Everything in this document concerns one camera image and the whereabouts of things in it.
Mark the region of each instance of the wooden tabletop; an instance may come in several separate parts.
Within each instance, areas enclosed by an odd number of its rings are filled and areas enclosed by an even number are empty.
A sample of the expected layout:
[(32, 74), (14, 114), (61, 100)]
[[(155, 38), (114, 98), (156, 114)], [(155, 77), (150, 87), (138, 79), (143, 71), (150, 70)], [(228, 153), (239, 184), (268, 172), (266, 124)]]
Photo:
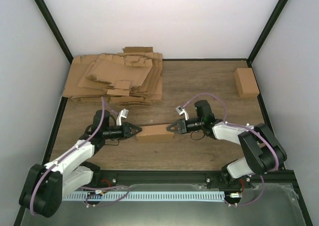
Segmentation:
[[(198, 93), (212, 93), (222, 99), (228, 109), (229, 122), (258, 124), (263, 122), (257, 99), (238, 96), (233, 73), (236, 68), (247, 67), (245, 61), (164, 61), (163, 101), (152, 106), (127, 106), (127, 121), (135, 125), (171, 123), (180, 119), (175, 108)], [(224, 117), (221, 104), (210, 96), (208, 100), (217, 118)], [(115, 110), (121, 107), (114, 105)], [(51, 160), (55, 159), (78, 140), (101, 103), (67, 102), (56, 138)], [(186, 110), (195, 117), (194, 102)], [(194, 138), (201, 137), (195, 133)], [(105, 145), (88, 161), (102, 169), (116, 170), (220, 170), (225, 164), (243, 157), (239, 145), (205, 137), (195, 141), (189, 134), (175, 135), (168, 143), (138, 143), (136, 137), (120, 142), (118, 146)]]

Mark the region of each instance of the wood grain surface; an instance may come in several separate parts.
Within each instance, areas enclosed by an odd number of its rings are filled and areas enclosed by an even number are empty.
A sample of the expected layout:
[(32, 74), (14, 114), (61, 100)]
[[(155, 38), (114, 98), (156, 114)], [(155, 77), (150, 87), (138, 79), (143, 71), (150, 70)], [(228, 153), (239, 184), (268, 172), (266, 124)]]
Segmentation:
[[(222, 99), (228, 109), (229, 122), (258, 124), (263, 122), (257, 99), (238, 96), (233, 73), (247, 67), (245, 61), (167, 61), (163, 63), (163, 101), (152, 106), (127, 106), (127, 121), (136, 124), (171, 123), (181, 117), (175, 108), (198, 93), (212, 93)], [(223, 118), (221, 104), (210, 96), (206, 99), (217, 118)], [(121, 107), (114, 105), (115, 110)], [(86, 126), (92, 124), (101, 103), (68, 101), (56, 138), (51, 160), (74, 145)], [(194, 102), (186, 110), (195, 117)], [(195, 133), (194, 138), (201, 137)], [(175, 135), (168, 143), (138, 143), (136, 137), (118, 146), (105, 145), (90, 162), (102, 169), (130, 170), (220, 170), (225, 164), (243, 157), (241, 147), (223, 140), (205, 137), (194, 141), (189, 134)]]

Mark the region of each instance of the black frame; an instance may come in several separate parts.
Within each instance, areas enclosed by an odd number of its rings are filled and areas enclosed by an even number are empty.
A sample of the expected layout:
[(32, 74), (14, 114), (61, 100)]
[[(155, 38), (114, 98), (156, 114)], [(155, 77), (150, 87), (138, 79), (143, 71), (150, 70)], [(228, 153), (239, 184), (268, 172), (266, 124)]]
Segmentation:
[[(62, 51), (64, 52), (66, 58), (70, 63), (72, 63), (73, 56), (63, 39), (52, 15), (50, 14), (44, 0), (34, 0), (37, 4), (39, 10), (41, 11), (44, 19), (46, 20), (48, 26), (50, 27), (53, 35), (55, 36), (57, 42), (59, 43)], [(269, 35), (272, 27), (276, 23), (280, 13), (284, 9), (288, 0), (278, 0), (270, 18), (268, 19), (258, 41), (256, 42), (251, 54), (249, 55), (248, 59), (165, 59), (164, 61), (223, 61), (223, 60), (245, 60), (247, 61), (247, 65), (250, 68), (253, 68), (252, 63), (256, 58), (258, 52), (262, 48), (263, 43), (265, 42), (267, 36)], [(271, 130), (271, 122), (269, 116), (267, 114), (267, 110), (263, 101), (261, 94), (258, 96), (259, 106), (263, 115), (263, 119), (266, 125), (269, 126)], [(60, 127), (60, 123), (63, 117), (64, 109), (67, 103), (67, 98), (62, 97), (58, 113), (56, 115), (54, 125), (52, 128), (52, 132), (49, 138), (49, 142), (46, 148), (45, 156), (42, 163), (46, 163), (49, 161), (54, 143), (56, 140), (56, 136)], [(220, 174), (220, 171), (103, 171), (102, 174), (105, 175), (108, 179), (116, 179), (117, 184), (159, 184), (159, 183), (170, 183), (170, 184), (209, 184), (207, 185), (210, 188), (218, 188), (222, 191), (227, 191), (229, 188), (225, 188), (220, 185), (217, 181), (212, 180), (211, 182), (207, 183), (206, 179), (214, 179), (215, 176)], [(306, 222), (306, 225), (312, 226), (312, 221), (309, 216), (308, 210), (306, 208), (304, 199), (302, 197), (298, 182), (296, 180), (295, 174), (292, 170), (284, 169), (278, 172), (271, 172), (264, 175), (264, 179), (267, 183), (291, 183), (294, 191), (299, 195), (299, 205), (302, 209), (302, 213)], [(258, 176), (252, 176), (251, 183), (260, 183), (261, 180)], [(18, 215), (16, 217), (15, 226), (21, 225), (23, 215), (24, 215), (25, 208), (20, 207)]]

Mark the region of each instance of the white wall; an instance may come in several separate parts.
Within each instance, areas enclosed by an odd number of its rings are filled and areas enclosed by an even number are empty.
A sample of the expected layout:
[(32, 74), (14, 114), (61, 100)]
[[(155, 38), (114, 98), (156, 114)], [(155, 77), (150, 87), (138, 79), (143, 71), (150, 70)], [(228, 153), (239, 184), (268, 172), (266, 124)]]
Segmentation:
[(74, 55), (247, 58), (278, 0), (45, 0)]
[(0, 0), (0, 225), (13, 225), (29, 168), (41, 163), (68, 62), (33, 0)]
[(253, 63), (274, 131), (319, 225), (319, 1), (289, 0)]

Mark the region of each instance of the gray floor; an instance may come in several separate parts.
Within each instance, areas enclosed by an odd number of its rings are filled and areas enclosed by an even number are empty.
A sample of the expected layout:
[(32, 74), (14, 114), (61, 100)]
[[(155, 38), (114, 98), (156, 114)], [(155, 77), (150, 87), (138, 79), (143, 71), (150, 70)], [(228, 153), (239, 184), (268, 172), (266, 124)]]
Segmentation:
[[(252, 200), (259, 192), (258, 189), (245, 190), (242, 201)], [(121, 202), (105, 208), (87, 209), (82, 202), (63, 202), (57, 213), (49, 219), (32, 217), (27, 211), (22, 225), (302, 226), (305, 222), (296, 197), (289, 185), (266, 184), (263, 196), (256, 203), (238, 208), (229, 208), (224, 203), (205, 202)]]

